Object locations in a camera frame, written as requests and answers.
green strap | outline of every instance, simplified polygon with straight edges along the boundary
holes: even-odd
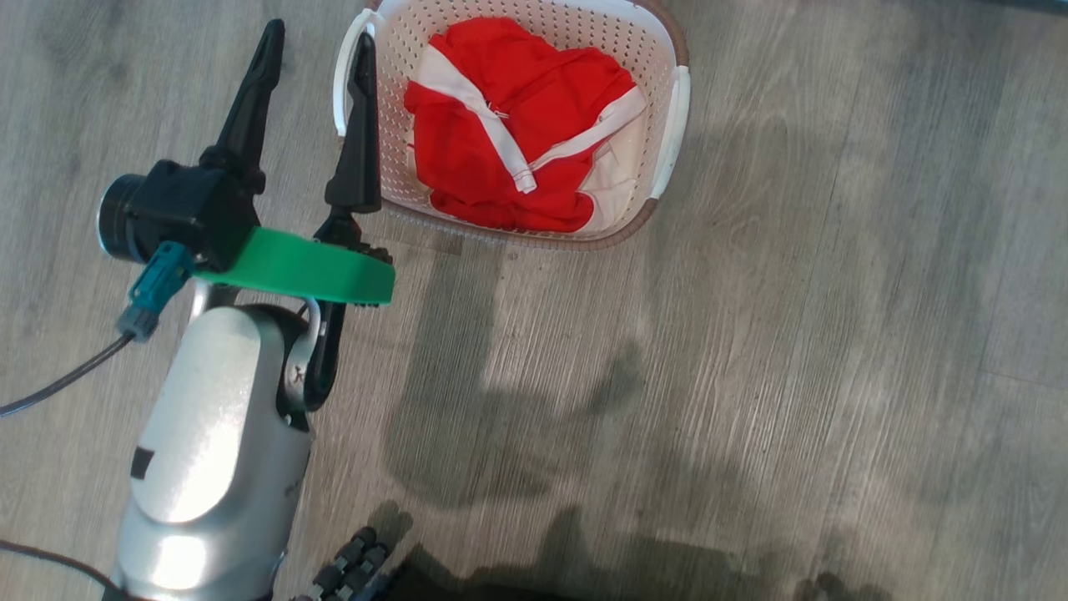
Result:
[[[288,232],[253,227],[234,266],[197,276],[272,294],[351,305],[389,305],[396,271],[366,254]]]

teal connector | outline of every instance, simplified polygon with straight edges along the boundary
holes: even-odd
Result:
[[[115,325],[119,332],[138,343],[148,341],[163,309],[192,276],[194,267],[185,246],[175,241],[160,243],[130,287],[130,304]]]

cable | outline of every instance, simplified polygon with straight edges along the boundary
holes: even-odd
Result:
[[[22,411],[23,409],[31,408],[40,404],[41,401],[51,397],[56,393],[59,393],[60,391],[74,384],[81,377],[100,367],[100,364],[110,360],[119,351],[122,351],[123,348],[125,348],[127,345],[130,344],[130,341],[134,341],[134,335],[124,334],[122,337],[119,338],[119,341],[112,343],[111,346],[100,351],[96,357],[81,364],[80,366],[74,368],[74,370],[70,374],[64,376],[63,378],[60,378],[56,382],[49,384],[48,386],[45,386],[41,391],[37,391],[36,393],[30,395],[29,397],[26,397],[25,399],[19,399],[13,404],[0,407],[0,418],[12,416]]]
[[[51,562],[52,564],[59,564],[60,566],[66,566],[72,570],[77,570],[87,576],[96,581],[97,584],[104,587],[104,589],[114,596],[115,599],[130,599],[129,595],[115,586],[115,583],[98,572],[95,568],[88,564],[82,564],[77,559],[73,559],[65,555],[60,555],[58,553],[49,553],[48,551],[42,551],[34,547],[26,547],[23,544],[17,544],[9,540],[0,539],[0,550],[10,551],[18,555],[23,555],[26,557],[33,557],[34,559],[42,559],[45,562]]]

basket rim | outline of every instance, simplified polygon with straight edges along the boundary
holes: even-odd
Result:
[[[378,9],[387,0],[367,0],[366,9],[377,12]],[[675,48],[675,62],[676,66],[689,67],[690,65],[690,51],[686,45],[686,34],[682,28],[679,27],[678,21],[672,17],[668,7],[663,5],[660,0],[604,0],[608,2],[626,2],[634,6],[639,6],[648,11],[657,20],[663,25],[664,29],[668,31],[668,35],[671,37],[672,45]],[[461,223],[457,221],[452,221],[441,217],[436,217],[421,210],[405,206],[398,202],[390,200],[389,197],[382,196],[382,205],[392,213],[395,213],[403,219],[411,221],[413,223],[428,226],[431,228],[458,234],[465,237],[480,239],[483,241],[498,242],[498,243],[511,243],[516,246],[525,246],[529,248],[541,248],[546,250],[570,250],[570,251],[590,251],[590,250],[603,250],[617,243],[623,242],[630,236],[634,235],[638,230],[645,224],[646,221],[653,216],[653,211],[659,204],[659,199],[648,197],[645,203],[638,210],[633,218],[627,222],[619,231],[609,234],[604,237],[594,238],[594,239],[568,239],[566,237],[543,237],[538,235],[522,234],[517,232],[508,232],[504,230],[492,230],[488,227],[481,227],[478,225]]]

white trim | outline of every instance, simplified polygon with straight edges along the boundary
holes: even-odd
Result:
[[[553,144],[551,148],[532,162],[531,167],[537,171],[552,160],[575,156],[590,149],[633,121],[634,117],[642,114],[643,110],[645,110],[645,95],[635,85],[604,107],[604,110],[597,115],[597,123],[593,127],[570,140]]]
[[[504,168],[516,181],[516,189],[530,193],[537,189],[534,173],[515,138],[508,132],[501,117],[486,106],[486,97],[464,76],[453,63],[434,46],[427,46],[419,63],[414,81],[440,94],[456,98],[478,116],[486,136],[497,149]]]

